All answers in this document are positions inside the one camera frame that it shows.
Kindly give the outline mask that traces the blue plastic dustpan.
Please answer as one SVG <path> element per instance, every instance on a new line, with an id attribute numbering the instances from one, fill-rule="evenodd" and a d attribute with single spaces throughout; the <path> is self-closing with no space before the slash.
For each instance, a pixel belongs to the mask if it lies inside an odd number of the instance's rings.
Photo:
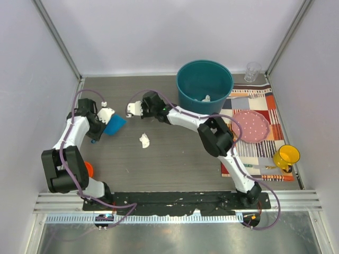
<path id="1" fill-rule="evenodd" d="M 90 122 L 90 130 L 86 135 L 91 139 L 91 143 L 96 143 L 100 141 L 102 134 L 108 136 L 115 135 L 124 127 L 126 122 L 125 119 L 116 114 L 111 117 L 107 124 L 95 119 L 94 122 Z"/>

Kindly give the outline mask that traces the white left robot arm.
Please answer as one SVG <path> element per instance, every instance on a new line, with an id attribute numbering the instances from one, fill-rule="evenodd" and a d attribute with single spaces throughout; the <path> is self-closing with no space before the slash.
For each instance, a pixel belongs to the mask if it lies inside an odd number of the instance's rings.
<path id="1" fill-rule="evenodd" d="M 115 111 L 102 102 L 85 98 L 66 117 L 66 128 L 50 150 L 42 152 L 41 160 L 48 189 L 52 193 L 67 194 L 78 191 L 86 201 L 93 200 L 101 211 L 112 207 L 113 195 L 105 182 L 93 179 L 87 170 L 80 147 L 85 137 L 99 141 Z"/>

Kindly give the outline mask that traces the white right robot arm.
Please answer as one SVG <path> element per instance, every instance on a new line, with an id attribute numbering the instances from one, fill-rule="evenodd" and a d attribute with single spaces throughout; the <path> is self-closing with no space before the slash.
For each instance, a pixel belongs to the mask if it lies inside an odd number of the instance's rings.
<path id="1" fill-rule="evenodd" d="M 135 103 L 135 113 L 142 118 L 154 117 L 159 122 L 177 125 L 197 132 L 205 151 L 228 170 L 236 187 L 240 205 L 253 208 L 262 191 L 259 183 L 249 176 L 241 162 L 234 135 L 221 116 L 203 115 L 187 111 L 177 105 L 165 103 L 155 91 L 148 91 L 140 102 Z"/>

